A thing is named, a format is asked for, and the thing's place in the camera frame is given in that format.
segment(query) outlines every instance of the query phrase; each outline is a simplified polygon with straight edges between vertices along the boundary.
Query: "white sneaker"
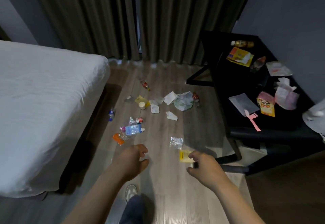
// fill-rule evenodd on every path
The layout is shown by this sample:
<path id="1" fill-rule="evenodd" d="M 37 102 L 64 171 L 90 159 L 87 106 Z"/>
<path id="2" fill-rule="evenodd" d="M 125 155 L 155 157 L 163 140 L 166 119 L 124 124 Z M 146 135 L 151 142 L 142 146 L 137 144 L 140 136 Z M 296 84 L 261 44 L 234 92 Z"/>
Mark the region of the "white sneaker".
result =
<path id="1" fill-rule="evenodd" d="M 126 202 L 128 202 L 131 197 L 133 197 L 134 195 L 137 195 L 138 194 L 138 190 L 136 189 L 136 186 L 135 185 L 129 185 L 126 189 L 126 192 L 125 192 L 125 200 Z"/>

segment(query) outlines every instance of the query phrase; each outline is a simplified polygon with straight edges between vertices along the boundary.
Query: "finger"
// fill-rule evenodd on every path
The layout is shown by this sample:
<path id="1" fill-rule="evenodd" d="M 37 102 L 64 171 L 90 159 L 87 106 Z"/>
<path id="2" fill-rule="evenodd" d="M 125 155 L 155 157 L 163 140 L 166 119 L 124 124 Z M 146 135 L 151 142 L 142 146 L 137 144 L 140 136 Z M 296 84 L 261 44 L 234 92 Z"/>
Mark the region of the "finger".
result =
<path id="1" fill-rule="evenodd" d="M 199 158 L 201 157 L 202 153 L 199 151 L 193 151 L 189 154 L 189 158 L 193 158 L 193 160 L 195 162 L 197 162 L 199 160 Z"/>
<path id="2" fill-rule="evenodd" d="M 140 172 L 142 172 L 148 167 L 149 162 L 149 159 L 144 159 L 143 161 L 140 161 Z"/>
<path id="3" fill-rule="evenodd" d="M 188 167 L 186 169 L 186 171 L 189 173 L 190 176 L 194 177 L 194 178 L 197 178 L 197 172 L 198 170 L 197 169 L 194 169 L 192 167 Z"/>
<path id="4" fill-rule="evenodd" d="M 143 144 L 137 144 L 136 147 L 140 152 L 140 157 L 144 157 L 144 154 L 148 153 L 148 149 Z"/>

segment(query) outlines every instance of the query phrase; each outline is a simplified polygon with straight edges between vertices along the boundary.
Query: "mattress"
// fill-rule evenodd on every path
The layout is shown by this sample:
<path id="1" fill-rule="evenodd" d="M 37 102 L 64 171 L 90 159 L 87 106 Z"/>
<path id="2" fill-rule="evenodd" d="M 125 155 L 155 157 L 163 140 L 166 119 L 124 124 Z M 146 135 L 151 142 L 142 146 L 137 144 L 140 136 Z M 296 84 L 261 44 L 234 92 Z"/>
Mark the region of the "mattress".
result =
<path id="1" fill-rule="evenodd" d="M 0 41 L 0 195 L 59 188 L 109 75 L 104 56 Z"/>

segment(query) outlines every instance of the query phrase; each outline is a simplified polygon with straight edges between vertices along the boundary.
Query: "person's left hand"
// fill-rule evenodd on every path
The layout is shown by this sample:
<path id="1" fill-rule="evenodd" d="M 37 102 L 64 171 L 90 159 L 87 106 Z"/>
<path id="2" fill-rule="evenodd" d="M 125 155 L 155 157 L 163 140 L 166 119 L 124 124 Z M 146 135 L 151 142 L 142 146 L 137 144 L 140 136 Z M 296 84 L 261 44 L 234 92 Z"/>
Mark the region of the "person's left hand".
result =
<path id="1" fill-rule="evenodd" d="M 140 157 L 144 157 L 146 153 L 148 149 L 143 144 L 127 147 L 113 159 L 110 168 L 121 175 L 124 181 L 132 180 L 149 165 L 149 159 L 140 161 Z"/>

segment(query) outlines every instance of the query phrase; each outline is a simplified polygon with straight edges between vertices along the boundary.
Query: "jeans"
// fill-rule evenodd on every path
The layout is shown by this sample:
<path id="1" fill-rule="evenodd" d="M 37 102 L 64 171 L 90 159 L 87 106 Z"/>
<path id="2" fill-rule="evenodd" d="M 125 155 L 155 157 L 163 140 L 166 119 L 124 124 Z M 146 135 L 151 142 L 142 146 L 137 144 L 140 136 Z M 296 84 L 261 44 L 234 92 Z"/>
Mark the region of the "jeans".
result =
<path id="1" fill-rule="evenodd" d="M 144 202 L 140 195 L 134 195 L 126 204 L 120 224 L 143 224 Z"/>

